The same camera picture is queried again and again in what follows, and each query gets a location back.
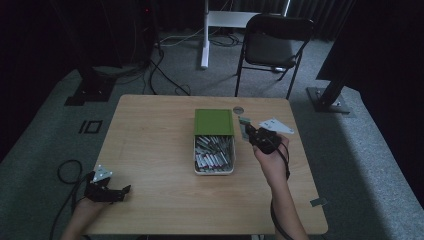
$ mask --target human arm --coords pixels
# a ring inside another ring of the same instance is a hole
[[[96,220],[102,210],[109,204],[105,202],[93,202],[88,198],[81,199],[75,207],[71,220],[60,239],[79,240],[84,230]]]
[[[288,147],[289,139],[282,135],[280,137],[282,144]],[[287,159],[287,149],[281,144],[278,148]],[[261,165],[268,185],[271,187],[273,209],[278,223],[291,238],[296,240],[308,239],[290,193],[283,159],[277,151],[267,155],[256,146],[253,146],[253,151]],[[284,239],[279,231],[276,230],[275,232],[276,239]]]

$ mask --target wooden table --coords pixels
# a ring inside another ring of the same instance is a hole
[[[111,189],[132,185],[124,202],[107,208],[89,234],[273,234],[270,188],[233,114],[236,144],[229,176],[194,173],[196,108],[244,109],[260,121],[277,118],[295,130],[290,139],[290,189],[308,234],[327,231],[290,104],[285,99],[124,95],[97,164],[114,172]]]

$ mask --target black chair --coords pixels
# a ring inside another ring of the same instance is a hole
[[[303,49],[312,37],[314,23],[304,18],[288,18],[282,15],[258,14],[253,16],[246,25],[246,32],[237,68],[237,85],[235,96],[238,95],[241,69],[256,69],[276,71],[283,69],[280,81],[287,71],[294,67],[293,77],[286,95],[290,92],[296,78]],[[293,51],[294,42],[299,42]],[[261,67],[245,67],[244,60],[250,65]]]

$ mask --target black clamp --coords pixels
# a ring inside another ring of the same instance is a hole
[[[111,190],[107,187],[110,177],[94,182],[95,172],[92,171],[87,175],[87,184],[84,196],[94,202],[122,202],[125,195],[129,193],[131,185],[124,187],[122,190]]]

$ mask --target small white object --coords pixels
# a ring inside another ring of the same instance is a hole
[[[94,173],[93,182],[98,182],[111,176],[111,171],[107,170],[102,165],[99,165],[96,169],[96,172]]]
[[[294,134],[294,130],[286,126],[284,123],[278,121],[275,118],[263,121],[259,123],[259,126],[268,129],[270,131],[276,131],[281,133]]]

